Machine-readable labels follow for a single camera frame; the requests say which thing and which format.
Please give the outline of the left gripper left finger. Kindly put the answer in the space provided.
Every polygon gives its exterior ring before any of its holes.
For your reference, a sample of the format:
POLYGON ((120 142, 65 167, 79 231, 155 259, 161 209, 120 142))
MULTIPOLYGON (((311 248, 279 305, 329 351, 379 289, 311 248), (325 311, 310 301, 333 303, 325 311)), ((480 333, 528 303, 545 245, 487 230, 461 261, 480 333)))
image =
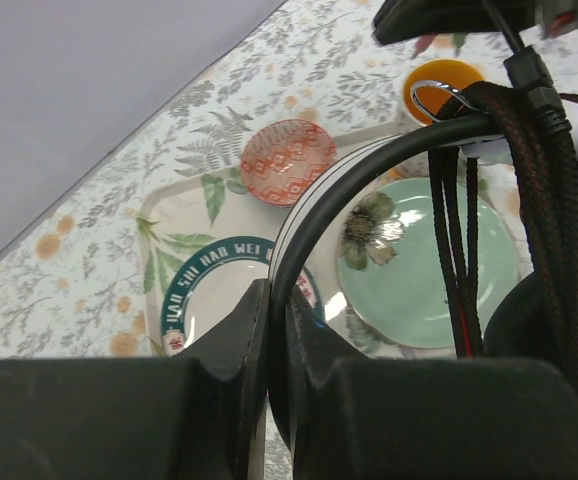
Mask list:
POLYGON ((0 360, 0 479, 260 479, 269 285, 173 357, 0 360))

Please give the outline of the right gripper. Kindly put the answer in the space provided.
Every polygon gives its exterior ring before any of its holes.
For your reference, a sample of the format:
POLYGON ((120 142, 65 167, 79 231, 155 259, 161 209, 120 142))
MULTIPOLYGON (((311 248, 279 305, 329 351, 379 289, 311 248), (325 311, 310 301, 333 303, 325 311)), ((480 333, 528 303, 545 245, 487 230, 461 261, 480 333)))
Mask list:
POLYGON ((478 0, 385 1, 373 19, 373 36, 380 45, 428 35, 496 31, 478 0))

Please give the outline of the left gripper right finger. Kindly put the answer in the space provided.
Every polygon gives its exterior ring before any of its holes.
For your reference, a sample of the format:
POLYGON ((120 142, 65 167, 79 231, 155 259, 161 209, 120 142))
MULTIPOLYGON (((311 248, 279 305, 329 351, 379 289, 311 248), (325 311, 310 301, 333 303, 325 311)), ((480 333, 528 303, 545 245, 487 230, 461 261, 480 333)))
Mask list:
POLYGON ((578 479, 578 400, 527 359, 369 358, 286 310, 298 479, 578 479))

